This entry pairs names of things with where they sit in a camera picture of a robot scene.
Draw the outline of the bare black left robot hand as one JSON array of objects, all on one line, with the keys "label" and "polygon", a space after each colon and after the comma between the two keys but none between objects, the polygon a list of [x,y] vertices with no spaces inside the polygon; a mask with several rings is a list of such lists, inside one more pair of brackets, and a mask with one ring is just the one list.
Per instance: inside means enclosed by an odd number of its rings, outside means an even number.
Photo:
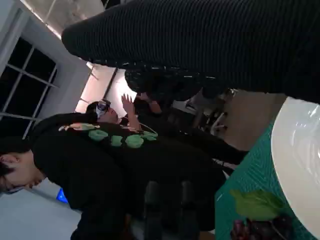
[{"label": "bare black left robot hand", "polygon": [[[200,229],[197,220],[195,192],[191,182],[181,184],[181,201],[178,218],[178,239],[197,240]],[[144,230],[145,240],[162,240],[162,212],[160,202],[160,187],[155,181],[150,181],[144,195]]]}]

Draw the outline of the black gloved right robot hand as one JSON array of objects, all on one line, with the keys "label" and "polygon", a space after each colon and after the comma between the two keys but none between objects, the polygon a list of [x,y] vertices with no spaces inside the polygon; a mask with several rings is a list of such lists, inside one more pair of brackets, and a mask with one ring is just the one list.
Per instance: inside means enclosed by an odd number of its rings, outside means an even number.
[{"label": "black gloved right robot hand", "polygon": [[68,26],[61,41],[94,64],[320,101],[317,0],[132,0]]}]

